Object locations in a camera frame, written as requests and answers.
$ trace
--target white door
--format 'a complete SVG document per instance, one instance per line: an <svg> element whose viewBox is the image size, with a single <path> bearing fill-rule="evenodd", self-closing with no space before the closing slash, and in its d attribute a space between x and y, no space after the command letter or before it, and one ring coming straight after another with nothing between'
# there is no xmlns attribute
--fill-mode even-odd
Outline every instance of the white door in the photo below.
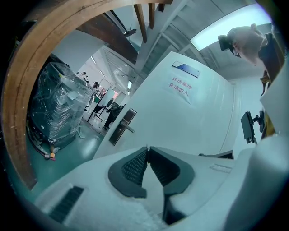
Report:
<svg viewBox="0 0 289 231"><path fill-rule="evenodd" d="M200 71L199 78L172 65ZM142 146L158 146L198 155L219 153L232 126L234 88L207 66L178 53L169 53L152 71L119 114L94 158ZM125 113L137 112L115 146L109 138ZM234 139L226 146L233 147Z"/></svg>

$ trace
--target black machine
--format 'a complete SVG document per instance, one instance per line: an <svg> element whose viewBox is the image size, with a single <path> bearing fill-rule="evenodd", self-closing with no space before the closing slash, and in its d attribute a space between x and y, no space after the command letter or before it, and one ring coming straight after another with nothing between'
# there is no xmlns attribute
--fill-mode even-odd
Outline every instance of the black machine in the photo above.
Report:
<svg viewBox="0 0 289 231"><path fill-rule="evenodd" d="M254 119L252 119L251 113L249 111L245 112L243 117L241 118L241 123L243 127L244 139L247 143L256 143L256 138L254 137L255 132L253 125L255 122L258 122L260 129L259 131L262 133L265 123L264 123L264 112L260 111L260 115L256 115Z"/></svg>

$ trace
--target plastic wrap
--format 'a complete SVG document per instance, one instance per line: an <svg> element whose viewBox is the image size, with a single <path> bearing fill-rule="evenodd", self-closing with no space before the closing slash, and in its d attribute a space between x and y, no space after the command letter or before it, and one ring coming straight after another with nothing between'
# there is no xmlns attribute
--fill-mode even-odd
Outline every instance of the plastic wrap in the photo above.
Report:
<svg viewBox="0 0 289 231"><path fill-rule="evenodd" d="M92 87L65 64L49 63L38 79L30 117L41 133L54 143L77 132Z"/></svg>

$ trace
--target fluorescent light panel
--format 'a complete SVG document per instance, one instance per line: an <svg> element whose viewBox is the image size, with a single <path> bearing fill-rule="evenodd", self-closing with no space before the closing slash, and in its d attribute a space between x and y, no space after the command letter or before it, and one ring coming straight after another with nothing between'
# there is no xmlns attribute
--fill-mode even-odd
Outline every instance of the fluorescent light panel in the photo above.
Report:
<svg viewBox="0 0 289 231"><path fill-rule="evenodd" d="M92 61L96 64L96 61L95 61L95 59L91 56L91 59L92 59Z"/></svg>
<svg viewBox="0 0 289 231"><path fill-rule="evenodd" d="M191 39L198 51L218 41L219 35L227 35L235 27L262 25L271 23L271 18L258 4L240 8L209 25Z"/></svg>
<svg viewBox="0 0 289 231"><path fill-rule="evenodd" d="M131 88L131 85L132 85L132 82L131 82L131 81L128 81L127 88L130 89L130 88Z"/></svg>
<svg viewBox="0 0 289 231"><path fill-rule="evenodd" d="M102 74L103 75L103 77L104 77L104 74L103 74L103 72L102 71L99 71L100 72L100 74Z"/></svg>

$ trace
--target wooden arch frame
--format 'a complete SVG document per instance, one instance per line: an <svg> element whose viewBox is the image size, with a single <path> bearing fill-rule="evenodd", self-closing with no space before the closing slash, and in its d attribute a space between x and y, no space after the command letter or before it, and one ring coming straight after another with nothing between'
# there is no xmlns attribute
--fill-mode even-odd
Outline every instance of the wooden arch frame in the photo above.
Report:
<svg viewBox="0 0 289 231"><path fill-rule="evenodd" d="M25 35L9 64L2 92L1 123L5 145L22 182L37 182L26 150L26 114L30 94L44 62L70 32L93 17L127 5L172 0L64 0L45 12Z"/></svg>

